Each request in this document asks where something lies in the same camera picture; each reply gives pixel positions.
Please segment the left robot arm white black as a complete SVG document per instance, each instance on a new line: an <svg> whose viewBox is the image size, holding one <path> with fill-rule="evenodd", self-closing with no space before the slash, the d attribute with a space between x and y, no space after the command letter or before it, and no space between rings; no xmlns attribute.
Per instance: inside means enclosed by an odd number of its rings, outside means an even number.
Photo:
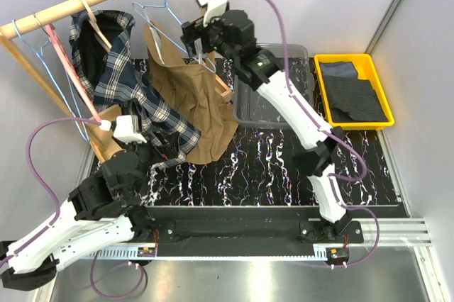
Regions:
<svg viewBox="0 0 454 302"><path fill-rule="evenodd" d="M17 241L1 242L6 289L32 291L79 259L120 242L146 242L153 222L143 200L156 156L120 151L70 192L60 211Z"/></svg>

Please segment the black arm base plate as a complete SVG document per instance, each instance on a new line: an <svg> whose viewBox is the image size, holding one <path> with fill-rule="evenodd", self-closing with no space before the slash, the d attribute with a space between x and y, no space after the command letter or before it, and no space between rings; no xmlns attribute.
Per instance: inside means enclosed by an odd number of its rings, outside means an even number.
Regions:
<svg viewBox="0 0 454 302"><path fill-rule="evenodd" d="M143 210L133 225L136 241L157 241L164 259L251 260L256 257L298 260L316 253L314 245L362 245L360 220L385 221L407 216L401 204L356 207L339 226L322 220L315 206L303 207L170 207Z"/></svg>

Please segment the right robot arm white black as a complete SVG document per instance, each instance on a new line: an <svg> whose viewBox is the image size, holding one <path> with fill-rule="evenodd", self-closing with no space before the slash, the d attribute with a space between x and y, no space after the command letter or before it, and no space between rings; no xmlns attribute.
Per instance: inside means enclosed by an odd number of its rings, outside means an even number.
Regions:
<svg viewBox="0 0 454 302"><path fill-rule="evenodd" d="M319 203L322 234L329 242L341 241L351 221L334 176L333 157L343 131L331 127L298 90L292 89L279 60L258 45L254 24L244 11L230 10L207 22L203 18L185 22L181 40L190 57L195 56L195 42L200 40L204 52L217 52L228 60L239 80L285 119L302 146L294 162L311 182Z"/></svg>

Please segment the tan brown garment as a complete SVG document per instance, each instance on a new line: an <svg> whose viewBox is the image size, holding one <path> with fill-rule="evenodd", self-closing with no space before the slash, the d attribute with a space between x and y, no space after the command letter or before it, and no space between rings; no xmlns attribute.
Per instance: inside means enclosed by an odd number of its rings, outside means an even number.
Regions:
<svg viewBox="0 0 454 302"><path fill-rule="evenodd" d="M218 161L238 128L233 105L216 92L215 75L198 62L187 64L167 38L148 24L143 29L150 80L164 101L201 132L187 155L193 164Z"/></svg>

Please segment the navy plaid skirt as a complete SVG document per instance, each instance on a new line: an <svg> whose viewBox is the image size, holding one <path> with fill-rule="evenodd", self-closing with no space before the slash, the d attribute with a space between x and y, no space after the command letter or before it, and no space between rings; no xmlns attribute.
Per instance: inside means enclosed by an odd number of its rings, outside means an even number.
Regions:
<svg viewBox="0 0 454 302"><path fill-rule="evenodd" d="M131 57L134 17L117 10L99 10L94 15L111 49L105 51L100 45L88 14L82 11L71 17L69 44L72 65L95 108L104 111L119 105L124 114L137 116L148 143L165 153L160 168L186 162L201 132L135 69Z"/></svg>

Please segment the light wooden hanger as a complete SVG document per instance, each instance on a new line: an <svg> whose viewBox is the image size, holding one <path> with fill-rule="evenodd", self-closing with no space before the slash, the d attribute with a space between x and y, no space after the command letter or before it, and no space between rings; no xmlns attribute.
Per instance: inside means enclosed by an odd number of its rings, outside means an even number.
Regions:
<svg viewBox="0 0 454 302"><path fill-rule="evenodd" d="M96 16L94 15L94 12L91 10L91 8L86 0L80 0L80 1L88 14L89 24L94 30L96 40L98 41L100 46L102 46L106 52L109 52L111 50L111 43L106 38L106 36L101 32L101 29L99 28L99 26L97 24Z"/></svg>

